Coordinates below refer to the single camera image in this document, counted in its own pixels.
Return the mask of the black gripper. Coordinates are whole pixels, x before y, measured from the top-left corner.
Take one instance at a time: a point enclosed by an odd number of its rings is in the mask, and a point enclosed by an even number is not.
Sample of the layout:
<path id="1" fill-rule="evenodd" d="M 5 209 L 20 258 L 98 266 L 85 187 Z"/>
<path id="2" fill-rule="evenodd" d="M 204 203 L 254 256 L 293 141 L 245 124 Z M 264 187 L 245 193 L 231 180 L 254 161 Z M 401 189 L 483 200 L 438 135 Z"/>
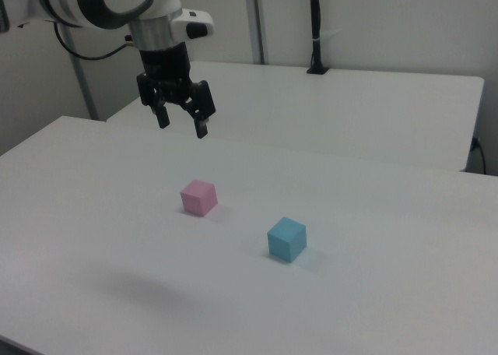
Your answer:
<path id="1" fill-rule="evenodd" d="M 199 139 L 208 134 L 207 123 L 216 112 L 209 84 L 202 80 L 192 83 L 190 60 L 185 45 L 164 51 L 140 51 L 144 72 L 137 76 L 142 105 L 150 107 L 160 128 L 170 119 L 165 103 L 182 105 L 194 120 Z"/>

